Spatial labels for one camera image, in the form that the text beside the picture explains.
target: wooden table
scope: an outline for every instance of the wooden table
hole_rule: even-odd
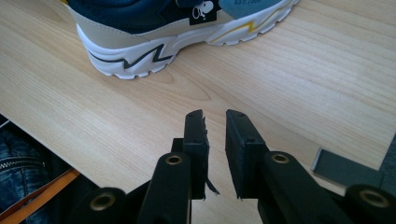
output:
[[[235,197],[225,111],[245,112],[306,169],[319,147],[377,169],[396,131],[395,12],[393,0],[302,0],[252,41],[195,44],[159,73],[121,80],[93,68],[59,1],[3,0],[0,113],[99,186],[130,191],[203,109],[221,194],[194,201],[192,220],[260,223],[256,201]]]

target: shoe sole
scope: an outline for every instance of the shoe sole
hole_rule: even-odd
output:
[[[188,45],[199,42],[217,46],[234,45],[264,34],[278,21],[282,21],[297,2],[298,0],[282,0],[276,8],[270,7],[239,20],[161,37],[124,49],[104,49],[91,42],[78,25],[77,30],[97,70],[107,76],[133,79],[164,69]]]

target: zipper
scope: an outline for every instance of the zipper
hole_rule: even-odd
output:
[[[42,160],[32,157],[16,157],[0,161],[0,172],[15,168],[15,167],[37,167],[45,168],[46,163]]]

